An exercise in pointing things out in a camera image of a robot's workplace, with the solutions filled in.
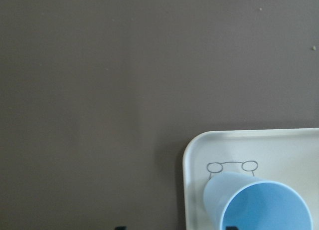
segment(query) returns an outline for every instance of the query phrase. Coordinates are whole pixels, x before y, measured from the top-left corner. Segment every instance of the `white tray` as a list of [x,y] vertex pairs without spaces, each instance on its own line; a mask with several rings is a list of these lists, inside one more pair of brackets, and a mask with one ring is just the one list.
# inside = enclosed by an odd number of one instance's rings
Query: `white tray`
[[319,229],[319,128],[211,131],[195,137],[183,156],[187,230],[213,230],[202,193],[221,171],[289,185],[306,201]]

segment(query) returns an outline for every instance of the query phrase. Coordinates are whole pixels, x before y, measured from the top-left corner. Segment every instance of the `black line drawing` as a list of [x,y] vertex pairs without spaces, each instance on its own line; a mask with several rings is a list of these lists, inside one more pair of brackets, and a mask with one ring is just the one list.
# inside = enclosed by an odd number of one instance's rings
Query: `black line drawing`
[[206,169],[209,172],[209,179],[211,179],[212,174],[218,174],[224,170],[224,164],[241,164],[242,170],[246,172],[251,172],[253,176],[255,176],[254,171],[258,169],[258,163],[255,160],[248,160],[246,162],[237,162],[237,161],[230,161],[230,162],[213,162],[208,163]]

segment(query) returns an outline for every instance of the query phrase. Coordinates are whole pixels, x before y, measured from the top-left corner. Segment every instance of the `drawn eye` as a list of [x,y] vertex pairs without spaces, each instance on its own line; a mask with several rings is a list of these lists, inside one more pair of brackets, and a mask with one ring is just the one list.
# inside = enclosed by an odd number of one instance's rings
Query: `drawn eye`
[[241,164],[241,168],[245,171],[255,171],[258,168],[258,163],[256,161],[246,161]]
[[224,167],[221,163],[209,163],[207,164],[207,170],[213,174],[220,173]]

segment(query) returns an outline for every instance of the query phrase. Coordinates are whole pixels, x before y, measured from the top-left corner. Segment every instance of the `plastic cup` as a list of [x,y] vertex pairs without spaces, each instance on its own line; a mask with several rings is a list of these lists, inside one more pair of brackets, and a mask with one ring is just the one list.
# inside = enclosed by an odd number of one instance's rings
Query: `plastic cup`
[[301,196],[278,182],[233,172],[210,179],[203,195],[214,230],[312,230]]

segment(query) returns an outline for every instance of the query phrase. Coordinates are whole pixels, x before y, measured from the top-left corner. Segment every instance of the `black object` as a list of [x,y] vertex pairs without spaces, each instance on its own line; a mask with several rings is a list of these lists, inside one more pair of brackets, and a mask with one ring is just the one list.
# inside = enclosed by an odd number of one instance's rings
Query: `black object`
[[123,227],[115,227],[114,230],[126,230],[127,227],[123,226]]
[[233,226],[233,227],[226,227],[226,230],[239,230],[239,229],[238,227]]

